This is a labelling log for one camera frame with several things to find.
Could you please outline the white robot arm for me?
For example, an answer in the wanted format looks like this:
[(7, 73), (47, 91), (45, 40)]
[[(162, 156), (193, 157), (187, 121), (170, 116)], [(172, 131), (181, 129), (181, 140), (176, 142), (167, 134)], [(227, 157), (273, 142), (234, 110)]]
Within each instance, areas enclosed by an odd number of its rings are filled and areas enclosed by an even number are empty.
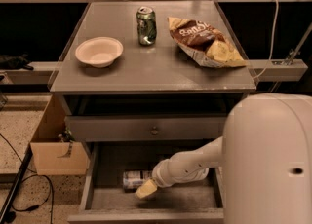
[(222, 167), (225, 224), (312, 224), (312, 97), (251, 95), (229, 113), (222, 137), (157, 164), (136, 190), (196, 181)]

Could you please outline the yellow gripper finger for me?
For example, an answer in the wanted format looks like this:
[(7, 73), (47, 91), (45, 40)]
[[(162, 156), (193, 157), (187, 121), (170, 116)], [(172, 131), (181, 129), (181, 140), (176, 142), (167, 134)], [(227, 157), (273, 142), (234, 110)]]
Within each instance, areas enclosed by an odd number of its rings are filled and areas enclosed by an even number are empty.
[(141, 186), (136, 190), (136, 196), (139, 199), (144, 199), (157, 191), (157, 184), (153, 179), (146, 180)]

